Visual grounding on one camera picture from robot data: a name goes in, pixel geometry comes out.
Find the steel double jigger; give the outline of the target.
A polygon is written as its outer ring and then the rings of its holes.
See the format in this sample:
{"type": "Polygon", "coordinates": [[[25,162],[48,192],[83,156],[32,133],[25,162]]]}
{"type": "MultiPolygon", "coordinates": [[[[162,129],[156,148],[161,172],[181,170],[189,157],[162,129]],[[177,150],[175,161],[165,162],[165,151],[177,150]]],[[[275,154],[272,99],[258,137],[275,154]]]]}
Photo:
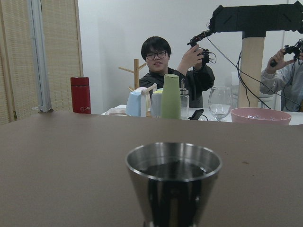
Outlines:
{"type": "Polygon", "coordinates": [[[222,159],[190,143],[155,142],[131,150],[125,163],[145,227],[196,227],[222,159]]]}

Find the wooden cup rack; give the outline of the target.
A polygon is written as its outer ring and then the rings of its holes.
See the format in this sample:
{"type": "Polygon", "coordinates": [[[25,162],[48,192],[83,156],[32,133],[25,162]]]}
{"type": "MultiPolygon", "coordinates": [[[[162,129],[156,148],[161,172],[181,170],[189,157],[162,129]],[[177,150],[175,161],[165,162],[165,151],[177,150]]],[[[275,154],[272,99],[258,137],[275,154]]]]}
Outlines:
{"type": "Polygon", "coordinates": [[[148,110],[151,106],[150,91],[154,92],[157,90],[157,84],[152,84],[150,87],[139,87],[137,89],[140,93],[140,116],[146,117],[148,110]]]}

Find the grey cup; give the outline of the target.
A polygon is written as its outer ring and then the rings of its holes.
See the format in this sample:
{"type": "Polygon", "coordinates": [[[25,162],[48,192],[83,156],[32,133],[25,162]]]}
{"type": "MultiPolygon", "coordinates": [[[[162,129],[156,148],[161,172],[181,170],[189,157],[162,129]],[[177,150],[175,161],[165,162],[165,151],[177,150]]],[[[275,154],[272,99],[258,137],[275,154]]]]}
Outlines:
{"type": "Polygon", "coordinates": [[[151,97],[151,116],[160,118],[162,90],[156,90],[151,97]]]}

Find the light blue cup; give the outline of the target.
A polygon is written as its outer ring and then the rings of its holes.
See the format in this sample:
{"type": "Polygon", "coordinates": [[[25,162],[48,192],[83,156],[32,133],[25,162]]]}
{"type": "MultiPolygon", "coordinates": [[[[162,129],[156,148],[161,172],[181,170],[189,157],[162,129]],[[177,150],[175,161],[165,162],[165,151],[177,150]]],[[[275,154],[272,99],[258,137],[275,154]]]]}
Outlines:
{"type": "Polygon", "coordinates": [[[132,91],[129,94],[125,113],[129,116],[141,116],[141,93],[132,91]]]}

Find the green cup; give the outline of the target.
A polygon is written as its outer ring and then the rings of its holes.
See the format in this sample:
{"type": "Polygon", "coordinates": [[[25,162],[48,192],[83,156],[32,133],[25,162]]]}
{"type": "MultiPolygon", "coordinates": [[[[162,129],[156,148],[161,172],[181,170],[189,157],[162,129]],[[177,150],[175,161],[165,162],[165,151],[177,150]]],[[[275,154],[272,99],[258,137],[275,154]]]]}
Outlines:
{"type": "Polygon", "coordinates": [[[175,74],[165,74],[161,98],[161,117],[179,119],[180,106],[179,77],[175,74]]]}

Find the wooden cup tree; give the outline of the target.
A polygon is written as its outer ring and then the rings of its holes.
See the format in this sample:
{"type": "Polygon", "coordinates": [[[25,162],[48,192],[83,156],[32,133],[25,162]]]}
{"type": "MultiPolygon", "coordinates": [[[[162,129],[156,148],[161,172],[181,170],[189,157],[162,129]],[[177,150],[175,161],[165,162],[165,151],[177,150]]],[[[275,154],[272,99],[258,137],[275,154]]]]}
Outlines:
{"type": "Polygon", "coordinates": [[[130,72],[134,75],[134,87],[129,87],[128,89],[130,91],[134,91],[139,87],[140,70],[142,68],[144,68],[146,65],[147,65],[147,63],[143,63],[142,65],[140,65],[139,59],[134,59],[134,69],[133,70],[126,69],[126,68],[123,68],[123,67],[118,67],[120,70],[130,72]]]}

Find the glass oil dispenser bottle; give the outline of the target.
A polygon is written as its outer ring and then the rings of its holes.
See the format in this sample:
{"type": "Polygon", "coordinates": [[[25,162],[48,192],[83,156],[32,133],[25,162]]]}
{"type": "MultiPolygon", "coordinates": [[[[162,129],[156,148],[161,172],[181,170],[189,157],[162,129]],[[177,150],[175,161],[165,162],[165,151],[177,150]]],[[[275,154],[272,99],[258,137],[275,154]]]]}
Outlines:
{"type": "Polygon", "coordinates": [[[189,91],[185,88],[185,79],[181,80],[181,88],[180,91],[180,118],[183,120],[188,119],[188,109],[189,109],[189,91]]]}

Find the seated person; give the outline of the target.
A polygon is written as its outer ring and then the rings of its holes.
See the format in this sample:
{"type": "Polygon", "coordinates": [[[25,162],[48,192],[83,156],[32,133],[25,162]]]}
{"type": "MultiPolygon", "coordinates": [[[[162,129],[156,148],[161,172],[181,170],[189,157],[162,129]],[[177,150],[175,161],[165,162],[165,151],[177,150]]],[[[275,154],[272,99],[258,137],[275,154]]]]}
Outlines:
{"type": "Polygon", "coordinates": [[[152,36],[144,41],[141,48],[142,58],[147,63],[149,72],[139,79],[140,87],[164,87],[164,76],[174,74],[179,77],[179,83],[184,80],[184,86],[189,92],[189,107],[202,108],[202,93],[214,85],[214,74],[210,67],[203,63],[203,49],[199,45],[190,48],[183,55],[177,69],[168,67],[171,48],[162,37],[152,36]]]}

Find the clear stemless glass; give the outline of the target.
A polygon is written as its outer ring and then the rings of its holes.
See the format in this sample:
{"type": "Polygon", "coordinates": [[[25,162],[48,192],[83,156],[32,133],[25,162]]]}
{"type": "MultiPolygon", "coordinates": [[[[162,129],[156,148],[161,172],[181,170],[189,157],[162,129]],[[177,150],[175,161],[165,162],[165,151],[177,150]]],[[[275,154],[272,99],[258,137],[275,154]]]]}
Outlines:
{"type": "Polygon", "coordinates": [[[232,90],[230,87],[212,87],[208,99],[208,108],[211,115],[221,121],[231,111],[232,90]]]}

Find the red thermos bottle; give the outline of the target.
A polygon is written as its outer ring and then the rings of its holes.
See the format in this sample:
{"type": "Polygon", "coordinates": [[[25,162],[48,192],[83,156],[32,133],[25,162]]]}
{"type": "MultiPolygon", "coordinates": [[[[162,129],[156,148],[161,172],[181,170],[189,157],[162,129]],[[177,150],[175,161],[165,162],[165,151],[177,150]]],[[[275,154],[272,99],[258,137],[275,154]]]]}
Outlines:
{"type": "Polygon", "coordinates": [[[79,114],[91,114],[88,77],[71,77],[72,110],[79,114]]]}

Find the pink bowl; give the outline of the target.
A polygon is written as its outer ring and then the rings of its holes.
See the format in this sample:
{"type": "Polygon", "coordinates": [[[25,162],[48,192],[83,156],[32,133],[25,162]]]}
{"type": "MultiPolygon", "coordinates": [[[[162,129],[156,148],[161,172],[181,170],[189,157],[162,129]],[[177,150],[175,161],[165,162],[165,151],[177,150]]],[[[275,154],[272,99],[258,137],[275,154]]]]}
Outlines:
{"type": "Polygon", "coordinates": [[[291,115],[273,109],[241,107],[231,110],[232,122],[250,124],[289,125],[291,115]]]}

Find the bamboo folding screen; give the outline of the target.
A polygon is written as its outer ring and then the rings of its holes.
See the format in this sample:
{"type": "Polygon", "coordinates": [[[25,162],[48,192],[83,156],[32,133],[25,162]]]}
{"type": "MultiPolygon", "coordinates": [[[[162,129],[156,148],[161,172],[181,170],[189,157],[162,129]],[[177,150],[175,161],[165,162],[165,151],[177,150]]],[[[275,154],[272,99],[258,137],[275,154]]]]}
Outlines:
{"type": "Polygon", "coordinates": [[[82,75],[76,0],[1,1],[1,124],[71,111],[70,79],[82,75]]]}

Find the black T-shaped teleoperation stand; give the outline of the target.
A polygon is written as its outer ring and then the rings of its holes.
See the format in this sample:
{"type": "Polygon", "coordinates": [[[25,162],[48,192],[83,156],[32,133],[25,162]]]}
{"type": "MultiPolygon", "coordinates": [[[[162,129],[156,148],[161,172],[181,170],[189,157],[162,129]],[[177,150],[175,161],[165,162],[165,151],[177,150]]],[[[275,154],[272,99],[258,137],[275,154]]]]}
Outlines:
{"type": "Polygon", "coordinates": [[[257,107],[267,31],[303,31],[300,2],[258,6],[219,6],[210,20],[210,30],[242,32],[241,79],[238,107],[257,107]]]}

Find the person in grey jacket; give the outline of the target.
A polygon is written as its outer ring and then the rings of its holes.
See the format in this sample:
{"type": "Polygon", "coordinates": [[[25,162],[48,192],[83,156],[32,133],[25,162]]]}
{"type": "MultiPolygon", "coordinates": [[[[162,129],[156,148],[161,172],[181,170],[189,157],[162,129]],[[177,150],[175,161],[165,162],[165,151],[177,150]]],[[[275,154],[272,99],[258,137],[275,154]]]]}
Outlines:
{"type": "Polygon", "coordinates": [[[303,111],[303,54],[298,61],[284,60],[284,49],[280,49],[268,61],[261,73],[260,92],[281,92],[281,111],[303,111]]]}

